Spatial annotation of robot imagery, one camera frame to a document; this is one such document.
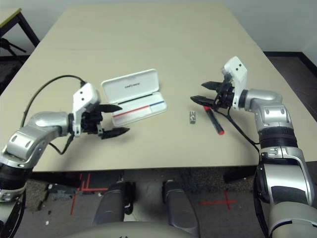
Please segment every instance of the white wall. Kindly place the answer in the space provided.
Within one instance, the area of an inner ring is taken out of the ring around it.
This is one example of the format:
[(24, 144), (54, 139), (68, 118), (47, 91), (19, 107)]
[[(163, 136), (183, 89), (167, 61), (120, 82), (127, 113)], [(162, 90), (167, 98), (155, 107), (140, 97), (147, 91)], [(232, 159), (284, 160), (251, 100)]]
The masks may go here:
[[(22, 8), (23, 15), (42, 39), (69, 5), (119, 1), (140, 0), (0, 0), (0, 7)], [(218, 1), (233, 12), (263, 51), (303, 51), (317, 65), (316, 0)], [(5, 37), (28, 50), (28, 54), (32, 52), (33, 47), (19, 26)]]

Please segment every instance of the red marker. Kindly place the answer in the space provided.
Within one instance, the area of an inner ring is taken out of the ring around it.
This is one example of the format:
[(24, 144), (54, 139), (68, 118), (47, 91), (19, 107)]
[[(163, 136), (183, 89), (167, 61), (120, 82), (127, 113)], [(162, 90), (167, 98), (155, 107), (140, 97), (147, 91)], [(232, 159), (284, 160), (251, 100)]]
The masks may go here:
[(210, 107), (206, 107), (204, 106), (204, 109), (208, 115), (208, 117), (210, 118), (211, 122), (213, 123), (215, 129), (217, 130), (219, 135), (223, 135), (224, 134), (224, 130), (222, 129), (221, 125), (219, 124), (218, 120), (216, 119), (216, 117), (214, 116), (212, 110), (210, 109)]

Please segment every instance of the red stripe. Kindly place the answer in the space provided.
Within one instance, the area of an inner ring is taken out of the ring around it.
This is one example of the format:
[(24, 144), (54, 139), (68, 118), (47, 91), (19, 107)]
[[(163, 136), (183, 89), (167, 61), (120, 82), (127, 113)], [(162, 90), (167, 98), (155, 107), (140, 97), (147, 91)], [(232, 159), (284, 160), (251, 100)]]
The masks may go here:
[(124, 114), (127, 114), (127, 113), (131, 113), (131, 112), (134, 112), (134, 111), (143, 109), (143, 108), (148, 108), (148, 107), (149, 107), (149, 105), (144, 106), (144, 107), (141, 107), (141, 108), (133, 109), (133, 110), (127, 111), (127, 112), (125, 112), (125, 113), (121, 113), (121, 114), (115, 115), (115, 116), (113, 116), (113, 117), (115, 118), (115, 117), (118, 117), (118, 116), (121, 116), (121, 115), (124, 115)]
[(86, 188), (89, 188), (89, 182), (90, 182), (90, 173), (88, 173), (88, 178), (87, 178), (87, 185), (86, 185)]
[(81, 191), (84, 191), (84, 189), (85, 189), (85, 181), (83, 181), (81, 184)]
[(218, 201), (201, 201), (199, 202), (200, 205), (212, 205), (212, 204), (228, 204), (228, 203), (235, 203), (236, 200), (218, 200)]
[(71, 209), (70, 209), (70, 215), (73, 215), (74, 212), (74, 206), (75, 206), (75, 200), (76, 200), (76, 194), (73, 195), (73, 202), (71, 203)]
[(224, 197), (225, 197), (225, 199), (226, 199), (227, 208), (228, 208), (228, 210), (230, 210), (230, 204), (227, 202), (227, 201), (229, 201), (229, 200), (228, 200), (228, 194), (227, 194), (227, 191), (226, 191), (226, 190), (224, 191)]
[[(80, 174), (79, 180), (81, 180), (82, 176), (83, 176), (83, 174)], [(77, 188), (77, 191), (79, 191), (79, 190), (80, 190), (80, 186), (79, 186), (79, 188)]]

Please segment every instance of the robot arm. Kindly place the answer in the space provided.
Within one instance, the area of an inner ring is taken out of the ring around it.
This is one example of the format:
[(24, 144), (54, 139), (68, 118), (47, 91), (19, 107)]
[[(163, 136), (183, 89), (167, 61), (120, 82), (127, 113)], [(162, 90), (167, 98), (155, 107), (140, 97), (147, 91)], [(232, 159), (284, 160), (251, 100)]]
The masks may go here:
[(116, 105), (100, 105), (98, 91), (86, 83), (74, 94), (73, 113), (41, 112), (17, 130), (0, 153), (0, 234), (9, 237), (21, 208), (26, 181), (47, 145), (57, 137), (82, 132), (97, 134), (101, 139), (124, 134), (120, 127), (105, 131), (101, 128), (101, 112), (121, 110)]
[(305, 237), (317, 237), (317, 210), (311, 206), (315, 196), (313, 183), (282, 96), (271, 91), (245, 90), (247, 69), (237, 57), (226, 63), (222, 73), (222, 83), (202, 84), (217, 92), (214, 100), (202, 96), (191, 99), (215, 111), (233, 107), (254, 113), (261, 146), (256, 195), (270, 204), (264, 233), (268, 237), (291, 238), (298, 237), (301, 231)]

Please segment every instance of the table surface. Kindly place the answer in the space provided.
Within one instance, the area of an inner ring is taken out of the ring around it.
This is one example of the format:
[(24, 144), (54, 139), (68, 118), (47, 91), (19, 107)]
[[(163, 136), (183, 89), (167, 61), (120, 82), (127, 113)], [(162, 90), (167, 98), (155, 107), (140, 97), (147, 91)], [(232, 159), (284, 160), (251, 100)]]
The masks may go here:
[[(105, 103), (102, 81), (156, 68), (167, 112), (129, 124), (130, 131), (116, 138), (82, 135), (63, 156), (48, 146), (34, 171), (255, 165), (257, 152), (239, 132), (216, 115), (225, 130), (219, 136), (203, 107), (190, 100), (193, 95), (215, 96), (200, 85), (221, 82), (220, 70), (233, 56), (249, 71), (249, 89), (283, 95), (306, 161), (316, 160), (315, 120), (236, 18), (219, 3), (69, 7), (0, 97), (0, 145), (19, 127), (35, 91), (56, 76), (75, 74), (93, 83)], [(71, 112), (78, 86), (74, 79), (51, 84), (35, 100), (29, 115)], [(197, 113), (196, 124), (189, 123), (190, 111)], [(252, 113), (233, 111), (232, 117), (258, 141)], [(104, 114), (102, 126), (112, 127), (110, 115)], [(54, 143), (61, 149), (66, 140), (58, 138)]]
[(21, 11), (20, 8), (0, 9), (0, 27), (3, 27), (4, 25), (6, 25), (20, 11)]

